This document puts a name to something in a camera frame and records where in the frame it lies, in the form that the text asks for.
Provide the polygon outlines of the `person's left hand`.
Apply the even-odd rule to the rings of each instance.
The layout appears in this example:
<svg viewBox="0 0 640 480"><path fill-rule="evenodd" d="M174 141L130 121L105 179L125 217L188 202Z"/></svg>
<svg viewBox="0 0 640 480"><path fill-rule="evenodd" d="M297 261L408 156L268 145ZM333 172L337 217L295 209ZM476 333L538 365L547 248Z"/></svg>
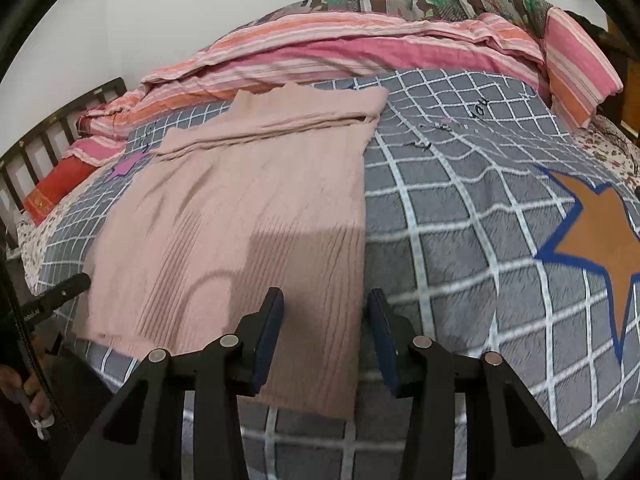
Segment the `person's left hand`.
<svg viewBox="0 0 640 480"><path fill-rule="evenodd" d="M22 390L28 401L29 411L35 417L40 420L46 420L50 417L51 403L35 375L23 380L13 368L1 365L0 387L2 393L12 402L20 402L17 391Z"/></svg>

